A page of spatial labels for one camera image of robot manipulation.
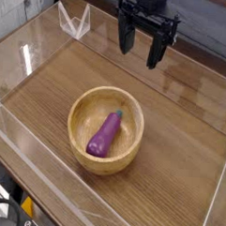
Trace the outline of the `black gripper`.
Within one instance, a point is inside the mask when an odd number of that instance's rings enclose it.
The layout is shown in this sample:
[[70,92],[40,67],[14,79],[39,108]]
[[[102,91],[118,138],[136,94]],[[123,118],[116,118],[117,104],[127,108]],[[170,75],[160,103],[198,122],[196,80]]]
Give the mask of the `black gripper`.
[[177,40],[178,14],[170,13],[167,0],[118,0],[119,47],[126,54],[133,47],[135,27],[154,35],[146,65],[154,69],[162,60],[167,45]]

